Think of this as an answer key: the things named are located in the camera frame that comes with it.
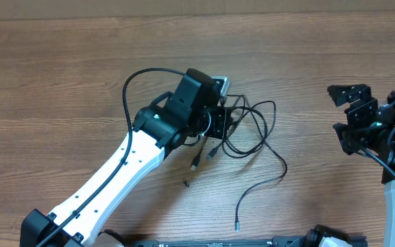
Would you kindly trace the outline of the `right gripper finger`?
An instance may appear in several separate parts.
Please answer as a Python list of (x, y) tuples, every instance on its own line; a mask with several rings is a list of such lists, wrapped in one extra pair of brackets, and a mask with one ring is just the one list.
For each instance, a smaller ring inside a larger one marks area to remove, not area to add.
[(327, 91), (336, 107), (360, 99), (366, 101), (372, 97), (371, 88), (366, 84), (331, 85), (327, 88)]
[(344, 123), (335, 123), (333, 125), (333, 129), (337, 134), (339, 143), (344, 153), (347, 155), (361, 155), (360, 148), (358, 146), (357, 135), (362, 131), (362, 128), (351, 128)]

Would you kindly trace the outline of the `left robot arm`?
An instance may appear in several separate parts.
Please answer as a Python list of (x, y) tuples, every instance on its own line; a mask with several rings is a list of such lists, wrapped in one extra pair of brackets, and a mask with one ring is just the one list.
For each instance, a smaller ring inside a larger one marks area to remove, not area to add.
[(21, 224), (19, 245), (123, 246), (104, 224), (125, 197), (171, 151), (189, 137), (223, 139), (232, 125), (224, 107), (230, 82), (196, 69), (179, 73), (167, 91), (126, 119), (128, 133), (113, 155), (68, 199), (44, 215), (31, 211)]

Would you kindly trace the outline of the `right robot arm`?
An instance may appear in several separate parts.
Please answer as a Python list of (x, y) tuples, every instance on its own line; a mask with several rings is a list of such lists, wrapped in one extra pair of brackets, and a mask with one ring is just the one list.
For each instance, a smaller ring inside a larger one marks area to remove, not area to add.
[(346, 123), (336, 123), (342, 150), (370, 158), (383, 168), (386, 222), (384, 246), (395, 246), (395, 91), (380, 105), (366, 84), (331, 85), (328, 94), (336, 106), (348, 104)]

